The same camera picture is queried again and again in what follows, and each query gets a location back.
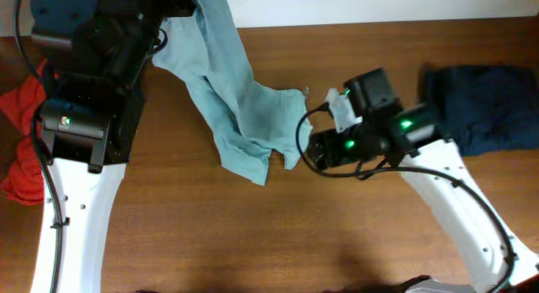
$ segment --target white backdrop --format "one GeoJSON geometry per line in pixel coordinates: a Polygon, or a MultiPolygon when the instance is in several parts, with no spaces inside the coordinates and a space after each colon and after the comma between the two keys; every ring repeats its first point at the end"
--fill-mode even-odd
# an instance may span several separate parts
{"type": "MultiPolygon", "coordinates": [[[[31,16],[24,5],[22,30],[31,16]]],[[[228,0],[236,26],[270,27],[533,16],[539,0],[228,0]]],[[[0,0],[0,36],[11,35],[13,0],[0,0]]]]}

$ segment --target table surface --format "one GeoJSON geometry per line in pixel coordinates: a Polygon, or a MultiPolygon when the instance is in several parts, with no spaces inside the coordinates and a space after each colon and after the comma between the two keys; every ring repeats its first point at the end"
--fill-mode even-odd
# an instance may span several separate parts
{"type": "MultiPolygon", "coordinates": [[[[426,67],[539,66],[539,18],[241,29],[256,79],[309,88],[318,106],[329,88],[385,67],[397,94],[417,102],[426,67]]],[[[29,48],[35,62],[39,54],[29,48]]],[[[0,90],[26,71],[13,40],[0,39],[0,90]]],[[[115,200],[103,292],[319,292],[397,283],[420,274],[467,283],[456,248],[430,209],[396,174],[367,182],[293,171],[273,153],[264,187],[220,166],[211,130],[184,84],[150,66],[149,95],[132,161],[115,200]]],[[[322,128],[324,117],[312,123],[322,128]]],[[[0,115],[0,176],[20,135],[0,115]]],[[[468,157],[474,178],[512,230],[539,250],[538,151],[468,157]]],[[[41,208],[0,200],[0,291],[29,290],[41,208]]]]}

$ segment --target green led light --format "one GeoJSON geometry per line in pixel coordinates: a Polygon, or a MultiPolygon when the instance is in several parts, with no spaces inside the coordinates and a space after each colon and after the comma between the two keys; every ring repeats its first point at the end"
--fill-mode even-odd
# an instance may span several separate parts
{"type": "Polygon", "coordinates": [[[414,123],[411,122],[410,120],[403,120],[401,121],[401,127],[403,129],[408,129],[411,125],[413,125],[414,123]]]}
{"type": "Polygon", "coordinates": [[[355,141],[347,141],[344,146],[346,147],[347,150],[353,148],[355,146],[355,141]]]}

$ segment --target light blue cloth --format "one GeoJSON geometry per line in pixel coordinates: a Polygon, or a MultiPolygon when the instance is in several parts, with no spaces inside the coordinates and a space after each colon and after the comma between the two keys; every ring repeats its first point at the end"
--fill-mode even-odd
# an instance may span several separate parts
{"type": "MultiPolygon", "coordinates": [[[[272,149],[296,166],[296,126],[306,113],[298,90],[275,91],[254,81],[227,0],[192,0],[190,18],[167,19],[168,45],[153,64],[187,85],[196,107],[213,131],[221,164],[264,185],[272,149]]],[[[307,147],[312,127],[306,122],[300,143],[307,147]]]]}

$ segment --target blue cloth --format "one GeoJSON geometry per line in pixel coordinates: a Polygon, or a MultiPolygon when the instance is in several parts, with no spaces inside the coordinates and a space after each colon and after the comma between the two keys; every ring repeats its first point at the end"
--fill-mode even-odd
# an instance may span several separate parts
{"type": "MultiPolygon", "coordinates": [[[[298,90],[275,91],[254,81],[227,0],[192,0],[190,18],[167,19],[168,45],[153,64],[182,79],[213,131],[227,170],[264,185],[272,149],[285,156],[285,168],[300,155],[295,131],[307,112],[298,90]]],[[[300,143],[307,147],[312,127],[306,122],[300,143]]]]}
{"type": "Polygon", "coordinates": [[[539,148],[539,91],[520,67],[450,67],[427,74],[427,100],[462,155],[539,148]]]}

